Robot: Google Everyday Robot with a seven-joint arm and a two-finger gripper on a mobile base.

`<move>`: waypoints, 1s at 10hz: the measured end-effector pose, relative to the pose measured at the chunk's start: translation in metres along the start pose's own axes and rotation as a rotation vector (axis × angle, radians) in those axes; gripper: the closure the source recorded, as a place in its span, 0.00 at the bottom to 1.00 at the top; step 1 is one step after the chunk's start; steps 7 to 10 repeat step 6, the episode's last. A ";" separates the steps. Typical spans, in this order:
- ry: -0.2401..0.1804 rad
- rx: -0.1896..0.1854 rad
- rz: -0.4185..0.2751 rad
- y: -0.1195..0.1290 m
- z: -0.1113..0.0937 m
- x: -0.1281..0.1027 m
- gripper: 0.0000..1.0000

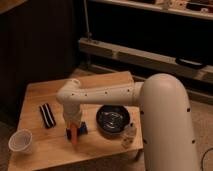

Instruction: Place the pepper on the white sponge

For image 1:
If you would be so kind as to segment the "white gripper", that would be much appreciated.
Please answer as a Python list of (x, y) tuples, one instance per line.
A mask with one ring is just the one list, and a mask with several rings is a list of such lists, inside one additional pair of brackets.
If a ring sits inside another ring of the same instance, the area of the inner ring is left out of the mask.
[[(69, 110), (63, 110), (63, 118), (68, 127), (74, 124), (78, 129), (78, 134), (83, 135), (87, 134), (87, 125), (85, 122), (82, 122), (82, 110), (77, 108), (70, 108)], [(66, 136), (68, 140), (71, 140), (71, 130), (66, 128)]]

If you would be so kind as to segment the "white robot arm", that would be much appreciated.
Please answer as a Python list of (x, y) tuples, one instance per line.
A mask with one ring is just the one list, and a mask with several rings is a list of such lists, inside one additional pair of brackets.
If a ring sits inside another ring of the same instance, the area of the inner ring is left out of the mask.
[(136, 106), (142, 114), (146, 171), (200, 171), (188, 94), (172, 75), (97, 88), (83, 88), (78, 79), (70, 79), (57, 100), (64, 120), (75, 124), (82, 104)]

